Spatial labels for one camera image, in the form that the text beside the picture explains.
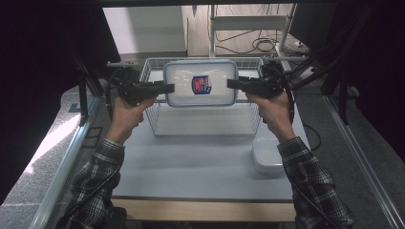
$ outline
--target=plaid shirt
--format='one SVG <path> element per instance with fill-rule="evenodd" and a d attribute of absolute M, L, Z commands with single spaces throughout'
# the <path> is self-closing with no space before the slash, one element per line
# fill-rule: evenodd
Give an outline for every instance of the plaid shirt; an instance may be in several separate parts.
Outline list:
<path fill-rule="evenodd" d="M 288 176 L 303 193 L 341 229 L 352 228 L 353 218 L 350 209 L 337 196 L 330 172 L 317 160 L 300 137 L 278 146 Z M 74 198 L 68 206 L 70 210 L 78 201 L 89 195 L 97 185 L 120 166 L 124 159 L 124 147 L 104 139 L 96 153 L 75 177 L 72 184 Z M 112 213 L 111 196 L 119 183 L 119 175 L 107 187 L 101 189 L 81 209 L 69 218 L 66 228 L 94 228 L 107 221 Z M 297 219 L 306 228 L 329 228 L 324 220 L 296 192 L 293 201 Z"/>

